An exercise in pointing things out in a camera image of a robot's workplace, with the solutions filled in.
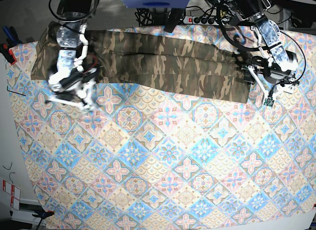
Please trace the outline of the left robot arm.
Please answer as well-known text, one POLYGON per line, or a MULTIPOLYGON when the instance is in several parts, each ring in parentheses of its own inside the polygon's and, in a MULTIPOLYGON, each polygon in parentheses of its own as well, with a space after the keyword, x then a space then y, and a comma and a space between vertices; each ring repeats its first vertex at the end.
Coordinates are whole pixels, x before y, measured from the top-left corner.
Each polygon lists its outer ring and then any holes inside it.
POLYGON ((224 38, 239 51, 256 52, 262 56, 253 57, 250 64, 261 67, 266 81, 274 85, 299 85, 295 78, 298 60, 295 53, 285 50, 280 40, 281 31, 264 12, 271 7, 268 0, 215 0, 217 23, 224 38), (250 29, 257 37, 256 47, 246 47, 231 39, 223 25, 222 13, 234 14, 237 22, 250 21, 250 29))

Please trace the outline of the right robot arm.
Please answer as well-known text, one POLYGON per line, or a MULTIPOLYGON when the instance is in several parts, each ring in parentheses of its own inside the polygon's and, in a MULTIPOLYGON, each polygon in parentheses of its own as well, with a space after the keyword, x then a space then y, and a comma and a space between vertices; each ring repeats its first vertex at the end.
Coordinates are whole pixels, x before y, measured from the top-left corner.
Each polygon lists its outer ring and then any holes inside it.
POLYGON ((93 56, 91 64, 85 62, 89 41, 85 36, 88 18, 95 15, 100 0, 60 0, 52 15, 62 25, 56 33, 60 47, 57 61, 48 72, 51 100, 70 102, 74 97, 85 102, 91 96, 95 79, 99 74, 98 60, 93 56))

